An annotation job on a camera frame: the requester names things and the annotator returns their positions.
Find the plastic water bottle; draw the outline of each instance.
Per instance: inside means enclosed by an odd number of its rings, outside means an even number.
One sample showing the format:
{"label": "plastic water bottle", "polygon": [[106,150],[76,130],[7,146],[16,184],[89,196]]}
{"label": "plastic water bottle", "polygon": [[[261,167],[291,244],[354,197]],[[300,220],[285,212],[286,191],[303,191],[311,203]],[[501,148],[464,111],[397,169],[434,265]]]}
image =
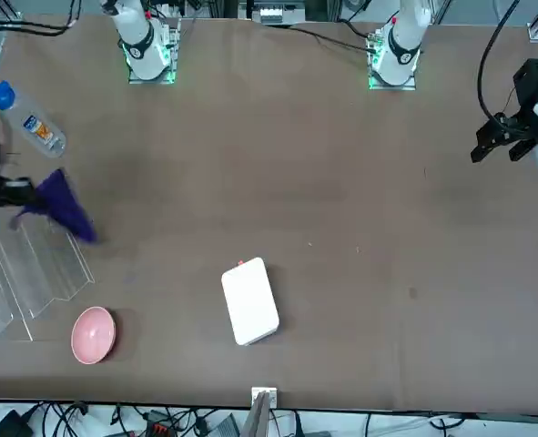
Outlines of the plastic water bottle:
{"label": "plastic water bottle", "polygon": [[0,82],[0,111],[9,124],[34,147],[50,158],[66,148],[66,137],[46,113],[29,97]]}

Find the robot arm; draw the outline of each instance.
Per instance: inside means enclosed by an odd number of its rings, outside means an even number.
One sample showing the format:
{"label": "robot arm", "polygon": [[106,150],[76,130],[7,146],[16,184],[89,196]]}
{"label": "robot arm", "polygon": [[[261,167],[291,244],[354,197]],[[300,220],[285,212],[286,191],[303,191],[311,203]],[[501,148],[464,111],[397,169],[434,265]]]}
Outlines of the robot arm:
{"label": "robot arm", "polygon": [[400,11],[381,30],[383,48],[372,67],[379,80],[390,86],[401,86],[409,81],[431,19],[429,0],[401,0]]}
{"label": "robot arm", "polygon": [[169,29],[157,18],[147,20],[141,0],[100,0],[121,37],[129,67],[142,80],[158,77],[170,66]]}

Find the black cable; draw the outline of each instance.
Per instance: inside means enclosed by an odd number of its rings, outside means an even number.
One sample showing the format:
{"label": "black cable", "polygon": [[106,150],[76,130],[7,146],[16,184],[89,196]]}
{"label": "black cable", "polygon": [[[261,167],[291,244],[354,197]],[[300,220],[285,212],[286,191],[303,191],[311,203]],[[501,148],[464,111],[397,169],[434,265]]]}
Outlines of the black cable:
{"label": "black cable", "polygon": [[121,418],[121,407],[118,405],[115,407],[115,411],[117,412],[117,421],[119,422],[119,425],[121,425],[121,429],[123,430],[123,433],[125,435],[130,435],[127,429],[125,429],[125,424],[123,423],[123,419]]}
{"label": "black cable", "polygon": [[515,86],[513,86],[512,90],[509,92],[509,96],[507,97],[507,101],[505,102],[505,106],[503,107],[502,112],[505,112],[505,109],[507,109],[509,102],[512,100],[513,91],[515,91]]}
{"label": "black cable", "polygon": [[141,418],[142,418],[144,421],[148,421],[148,420],[149,420],[149,414],[148,414],[148,413],[146,413],[146,412],[141,412],[141,411],[139,410],[139,408],[136,407],[135,405],[131,405],[131,407],[133,408],[133,410],[135,410],[135,412],[136,412],[137,414],[139,414],[139,415],[141,416]]}
{"label": "black cable", "polygon": [[371,419],[371,414],[368,414],[368,419],[366,420],[366,428],[363,430],[363,437],[368,437],[368,429],[370,428],[370,419]]}
{"label": "black cable", "polygon": [[44,416],[42,417],[42,437],[46,437],[46,417],[48,416],[48,411],[50,410],[51,406],[52,404],[49,403],[46,407],[46,411],[44,412]]}
{"label": "black cable", "polygon": [[20,433],[22,433],[22,430],[24,428],[27,428],[27,424],[28,424],[28,422],[30,422],[30,419],[32,419],[32,416],[34,415],[36,410],[38,408],[40,408],[43,404],[44,404],[43,402],[39,402],[36,405],[34,405],[32,408],[30,408],[27,412],[22,414],[22,416],[21,416],[22,420],[20,421],[20,426],[18,427],[17,431],[15,432],[14,437],[18,437],[20,435]]}
{"label": "black cable", "polygon": [[0,5],[0,11],[2,12],[2,14],[5,15],[5,18],[7,18],[8,20],[11,20],[10,15],[7,14],[5,9],[1,5]]}
{"label": "black cable", "polygon": [[70,433],[71,436],[74,436],[74,437],[77,437],[76,435],[76,432],[71,428],[70,424],[68,423],[68,420],[66,418],[66,416],[72,412],[72,411],[76,411],[77,409],[80,408],[79,405],[73,403],[72,405],[69,405],[68,408],[66,408],[66,411],[64,411],[62,409],[62,405],[60,405],[59,403],[55,402],[53,403],[52,405],[53,407],[53,410],[55,411],[55,413],[58,415],[58,423],[56,424],[56,427],[54,429],[54,432],[52,433],[52,437],[57,437],[58,436],[58,430],[60,429],[60,425],[62,422],[65,423],[65,427],[68,428],[68,432]]}
{"label": "black cable", "polygon": [[[214,408],[214,409],[212,409],[210,412],[207,412],[206,414],[204,414],[204,415],[201,416],[201,417],[198,417],[198,416],[197,416],[197,419],[204,420],[204,419],[206,419],[210,414],[212,414],[213,412],[217,412],[217,411],[218,411],[218,408]],[[193,425],[191,425],[190,427],[188,427],[188,428],[186,429],[186,431],[185,431],[183,434],[181,434],[179,437],[186,437],[186,435],[188,435],[189,432],[192,431],[192,430],[194,429],[194,427],[196,426],[196,423],[198,423],[198,421],[196,421]]]}
{"label": "black cable", "polygon": [[386,22],[386,24],[388,24],[392,20],[392,18],[395,17],[399,12],[400,12],[400,10],[398,10],[394,14],[390,15],[390,18],[388,18],[388,21]]}
{"label": "black cable", "polygon": [[[74,8],[75,8],[75,3],[76,3],[76,0],[71,0],[70,1],[70,6],[69,6],[69,10],[68,10],[68,18],[67,18],[66,23],[64,25],[45,25],[43,23],[36,23],[36,22],[32,22],[32,21],[11,21],[11,20],[10,21],[0,21],[0,32],[8,30],[8,31],[11,31],[11,32],[19,32],[19,33],[24,33],[24,34],[38,35],[38,36],[59,36],[59,35],[62,35],[80,17],[80,13],[81,13],[81,10],[82,10],[82,0],[78,0],[78,8],[77,8],[77,11],[76,11],[76,17],[75,17],[75,19],[73,21],[73,13],[74,13]],[[18,27],[20,25],[40,27],[40,28],[43,28],[43,29],[51,29],[51,30],[56,30],[56,32],[49,33],[49,32],[40,32],[40,31],[33,30],[33,29],[24,29],[24,28]]]}
{"label": "black cable", "polygon": [[431,427],[434,428],[435,430],[445,431],[445,432],[446,432],[447,430],[451,430],[451,429],[453,429],[453,428],[457,428],[457,427],[463,425],[464,422],[465,422],[465,420],[466,420],[466,419],[460,419],[460,420],[458,420],[458,421],[455,422],[455,423],[450,423],[450,424],[448,424],[448,425],[445,425],[445,424],[444,424],[444,420],[440,419],[441,426],[432,423],[432,421],[429,421],[429,424],[430,424]]}
{"label": "black cable", "polygon": [[355,50],[360,50],[362,52],[372,53],[373,55],[375,55],[375,53],[376,53],[376,51],[373,48],[355,46],[354,44],[344,43],[343,41],[339,41],[337,39],[329,38],[328,36],[325,36],[325,35],[316,34],[315,32],[311,32],[310,30],[305,30],[305,29],[301,29],[301,28],[298,28],[298,27],[289,27],[289,30],[294,30],[296,32],[301,32],[302,34],[316,36],[319,39],[323,39],[325,41],[330,41],[331,43],[337,44],[338,46],[344,46],[344,47],[347,47],[347,48],[353,48]]}
{"label": "black cable", "polygon": [[365,2],[363,2],[363,5],[361,6],[361,8],[359,8],[356,12],[354,12],[353,15],[352,15],[350,18],[348,18],[348,21],[353,20],[353,18],[354,18],[357,14],[359,14],[360,12],[363,12],[363,11],[365,11],[366,9],[368,9],[368,6],[370,5],[371,1],[372,1],[372,0],[366,0]]}
{"label": "black cable", "polygon": [[301,424],[301,417],[297,410],[293,410],[295,414],[295,437],[305,437],[305,432],[303,432],[303,426]]}
{"label": "black cable", "polygon": [[3,0],[7,8],[11,11],[12,14],[14,14],[15,17],[18,17],[18,14],[16,10],[14,9],[14,6],[9,2],[9,0]]}
{"label": "black cable", "polygon": [[272,420],[275,421],[275,427],[277,428],[277,435],[280,437],[279,422],[277,421],[275,412],[273,410],[270,410],[270,415],[272,416]]}
{"label": "black cable", "polygon": [[355,26],[350,23],[350,20],[344,20],[343,18],[340,18],[338,20],[338,23],[343,23],[344,25],[346,25],[347,27],[350,28],[351,32],[353,32],[354,34],[356,34],[357,36],[361,36],[362,38],[367,38],[368,37],[368,34],[363,34],[362,32],[360,32],[358,29],[355,28]]}
{"label": "black cable", "polygon": [[65,426],[65,429],[62,431],[62,437],[65,437],[66,436],[66,430],[68,430],[68,433],[70,434],[70,436],[72,437],[72,432],[74,432],[74,430],[71,432],[70,430],[72,430],[72,427],[70,426],[70,421],[72,420],[72,417],[76,414],[76,410],[72,410],[70,412],[70,415],[66,418],[66,423],[68,424],[68,428]]}
{"label": "black cable", "polygon": [[487,60],[487,56],[489,55],[489,52],[491,52],[491,49],[493,45],[495,44],[495,41],[497,40],[497,36],[501,33],[503,26],[509,19],[512,12],[515,10],[515,7],[520,3],[521,0],[513,0],[513,3],[509,6],[509,9],[507,9],[507,12],[502,17],[501,21],[495,28],[495,31],[493,32],[493,35],[491,36],[491,39],[489,40],[489,43],[487,43],[487,46],[485,47],[485,51],[483,52],[483,55],[481,57],[481,62],[479,63],[479,72],[477,74],[477,98],[479,99],[479,105],[481,106],[482,111],[485,113],[485,115],[493,122],[495,125],[500,128],[501,130],[508,132],[510,134],[513,134],[515,136],[519,136],[520,138],[524,137],[524,132],[522,130],[513,129],[511,127],[506,126],[504,123],[499,121],[495,116],[489,112],[489,109],[485,105],[485,101],[483,100],[483,85],[482,85],[482,79],[483,79],[483,71],[485,69],[485,61]]}
{"label": "black cable", "polygon": [[439,422],[441,423],[441,429],[442,429],[442,437],[447,437],[447,427],[446,425],[444,424],[444,420],[443,419],[439,419]]}
{"label": "black cable", "polygon": [[[183,412],[177,412],[176,414],[174,414],[172,416],[172,418],[176,417],[176,416],[179,416],[171,423],[171,427],[173,428],[173,430],[175,432],[183,432],[188,428],[188,426],[189,426],[189,418],[190,418],[189,415],[191,413],[194,413],[196,415],[196,417],[198,417],[198,414],[196,413],[196,411],[192,410],[192,409],[189,409],[189,410],[186,410],[186,411],[183,411]],[[188,422],[186,423],[186,426],[180,426],[179,424],[180,424],[181,420],[184,417],[186,417],[187,415],[188,415]]]}

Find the table surface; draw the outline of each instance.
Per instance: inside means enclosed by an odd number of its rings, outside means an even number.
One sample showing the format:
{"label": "table surface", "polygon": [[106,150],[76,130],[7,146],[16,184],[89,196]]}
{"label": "table surface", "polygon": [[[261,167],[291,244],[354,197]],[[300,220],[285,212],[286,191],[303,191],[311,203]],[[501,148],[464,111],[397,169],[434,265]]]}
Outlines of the table surface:
{"label": "table surface", "polygon": [[[417,91],[371,92],[361,53],[185,24],[174,86],[127,84],[107,17],[8,37],[0,80],[68,138],[59,160],[17,139],[13,171],[64,166],[103,241],[85,248],[96,284],[43,313],[40,340],[0,341],[0,397],[246,406],[274,386],[282,407],[538,413],[538,166],[469,158],[493,29],[431,28]],[[493,112],[537,54],[524,28],[502,31]],[[241,347],[220,276],[254,257],[281,326]],[[69,332],[90,305],[119,340],[84,366]]]}

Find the wire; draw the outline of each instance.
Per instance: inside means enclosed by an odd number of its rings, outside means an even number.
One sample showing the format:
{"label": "wire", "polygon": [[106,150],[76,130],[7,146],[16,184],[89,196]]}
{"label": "wire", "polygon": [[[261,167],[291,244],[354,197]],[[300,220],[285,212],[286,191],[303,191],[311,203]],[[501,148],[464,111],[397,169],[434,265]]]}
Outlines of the wire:
{"label": "wire", "polygon": [[497,127],[499,127],[501,130],[508,132],[510,134],[519,136],[520,138],[524,137],[524,132],[522,130],[513,129],[511,127],[506,126],[504,123],[502,123],[500,120],[495,118],[491,112],[489,112],[489,109],[485,105],[485,101],[483,100],[483,71],[485,69],[485,61],[487,61],[487,56],[489,55],[489,52],[491,52],[491,49],[493,47],[493,44],[495,44],[495,41],[497,40],[497,36],[501,33],[503,26],[509,19],[510,15],[515,10],[515,7],[520,3],[521,0],[513,0],[513,3],[509,6],[509,9],[507,9],[507,12],[495,28],[495,31],[493,32],[493,35],[491,36],[491,39],[489,40],[489,43],[487,43],[487,46],[485,47],[485,51],[483,52],[483,55],[481,57],[481,62],[479,63],[479,72],[477,74],[477,98],[479,99],[479,105],[481,106],[482,111],[485,113],[485,115],[493,122]]}
{"label": "wire", "polygon": [[359,14],[360,12],[363,12],[363,11],[365,11],[366,9],[368,9],[368,6],[370,5],[371,1],[372,1],[372,0],[366,0],[365,2],[363,2],[363,5],[362,5],[356,12],[354,12],[353,15],[352,15],[350,18],[348,18],[348,21],[353,20],[353,18],[354,18],[357,14]]}
{"label": "wire", "polygon": [[46,411],[44,412],[44,416],[42,417],[42,436],[46,437],[46,417],[48,416],[48,411],[50,410],[50,407],[52,406],[51,403],[48,404],[46,407]]}
{"label": "wire", "polygon": [[355,46],[354,44],[344,43],[337,39],[329,38],[328,36],[325,36],[325,35],[316,34],[315,32],[311,32],[310,30],[305,30],[298,27],[288,27],[288,30],[294,30],[295,32],[301,32],[302,34],[315,36],[319,39],[323,39],[324,41],[330,41],[333,44],[337,44],[338,46],[353,48],[354,50],[360,50],[362,52],[372,53],[373,55],[376,53],[376,51],[373,48]]}
{"label": "wire", "polygon": [[136,407],[135,405],[131,405],[131,407],[133,408],[133,410],[135,410],[135,412],[136,412],[137,414],[139,414],[139,415],[141,416],[141,419],[143,419],[143,420],[145,420],[145,421],[148,419],[148,414],[147,414],[146,412],[141,412],[141,411],[139,410],[139,408]]}
{"label": "wire", "polygon": [[509,96],[507,97],[507,101],[505,102],[505,106],[503,107],[502,112],[505,112],[505,109],[507,109],[509,102],[512,100],[513,91],[515,91],[515,86],[513,86],[512,90],[509,92]]}
{"label": "wire", "polygon": [[277,435],[280,437],[279,422],[277,422],[277,417],[275,416],[275,412],[273,410],[270,410],[270,415],[272,416],[272,420],[275,421],[275,427],[277,428]]}
{"label": "wire", "polygon": [[5,15],[5,18],[7,18],[8,20],[11,20],[10,15],[7,14],[5,9],[1,5],[0,5],[0,11],[1,11],[2,14]]}
{"label": "wire", "polygon": [[301,423],[301,416],[297,410],[293,410],[295,414],[295,437],[305,437],[305,432],[303,432],[303,424]]}
{"label": "wire", "polygon": [[65,423],[65,428],[68,429],[68,433],[73,437],[77,437],[76,432],[72,429],[72,427],[68,423],[68,419],[66,415],[69,414],[70,412],[75,412],[76,410],[80,408],[81,407],[79,405],[73,403],[72,405],[68,406],[68,408],[66,408],[66,411],[64,411],[62,409],[62,405],[60,405],[59,403],[54,402],[52,404],[52,409],[55,411],[55,413],[58,415],[58,418],[59,418],[58,423],[56,424],[56,427],[54,429],[54,432],[52,433],[52,437],[57,437],[58,430],[60,430],[60,425],[62,422]]}
{"label": "wire", "polygon": [[369,34],[363,34],[362,32],[360,32],[358,29],[355,28],[355,26],[350,23],[350,20],[344,20],[343,18],[340,18],[338,20],[338,23],[343,23],[344,25],[346,25],[347,27],[350,28],[351,32],[353,32],[354,34],[356,34],[357,36],[361,36],[362,38],[367,38],[369,36]]}
{"label": "wire", "polygon": [[[199,419],[200,419],[200,420],[204,420],[204,419],[206,419],[210,414],[212,414],[213,412],[217,412],[217,411],[218,411],[218,408],[214,408],[214,409],[212,409],[210,412],[207,412],[207,413],[204,414],[203,416],[199,417]],[[195,422],[193,425],[189,426],[189,427],[186,429],[186,431],[185,431],[183,434],[181,434],[179,437],[186,437],[186,435],[188,435],[189,432],[192,431],[192,430],[194,429],[194,427],[196,426],[196,423],[197,423],[197,422]]]}
{"label": "wire", "polygon": [[119,425],[121,425],[121,429],[123,430],[123,433],[125,435],[130,435],[127,429],[125,428],[125,424],[123,424],[123,419],[121,418],[121,407],[118,405],[115,408],[115,411],[117,413],[117,421],[119,422]]}
{"label": "wire", "polygon": [[394,432],[411,431],[411,430],[415,430],[417,428],[420,428],[426,425],[430,421],[439,421],[440,419],[450,419],[450,418],[451,416],[449,415],[442,415],[442,416],[432,416],[432,417],[414,419],[409,422],[400,423],[398,425],[391,425],[385,428],[375,430],[371,433],[371,435],[376,436],[376,437],[381,437],[382,435],[391,434]]}
{"label": "wire", "polygon": [[441,426],[439,425],[435,425],[434,423],[432,423],[432,421],[429,422],[429,424],[431,425],[432,428],[434,428],[435,430],[439,430],[439,431],[447,431],[447,430],[452,430],[453,428],[458,428],[459,426],[463,425],[464,422],[465,422],[465,419],[460,419],[459,421],[455,422],[455,423],[450,423],[448,425],[445,425],[444,424],[444,420],[441,419],[440,420],[441,422]]}
{"label": "wire", "polygon": [[14,7],[12,6],[12,4],[9,2],[9,0],[2,0],[4,2],[4,5],[7,6],[7,8],[10,10],[10,12],[15,16],[15,17],[18,17],[18,14],[17,12],[15,11]]}
{"label": "wire", "polygon": [[390,18],[388,18],[388,21],[386,22],[386,24],[388,24],[390,21],[392,21],[392,18],[395,17],[399,12],[400,12],[400,10],[398,10],[394,14],[390,15]]}
{"label": "wire", "polygon": [[368,429],[370,428],[371,414],[368,414],[368,419],[366,420],[366,426],[363,430],[363,437],[368,437]]}
{"label": "wire", "polygon": [[66,436],[66,430],[68,430],[68,433],[71,435],[73,435],[73,432],[74,430],[72,429],[72,427],[70,426],[70,421],[72,420],[72,417],[76,414],[76,410],[72,410],[70,412],[70,415],[68,416],[68,418],[66,419],[66,424],[68,425],[68,427],[65,426],[65,429],[62,431],[62,437],[65,437]]}
{"label": "wire", "polygon": [[[82,0],[78,0],[78,8],[76,11],[76,16],[73,20],[73,12],[75,8],[76,0],[70,1],[70,7],[68,11],[68,18],[66,20],[66,23],[64,25],[45,25],[42,23],[36,23],[32,21],[0,21],[0,32],[2,31],[11,31],[11,32],[18,32],[18,33],[24,33],[24,34],[31,34],[31,35],[38,35],[38,36],[59,36],[62,35],[64,32],[66,32],[72,25],[78,20],[80,17],[80,13],[82,10]],[[34,26],[34,27],[40,27],[43,29],[51,29],[56,30],[54,33],[50,32],[40,32],[33,29],[24,29],[22,27],[18,27],[20,25],[27,25],[27,26]]]}

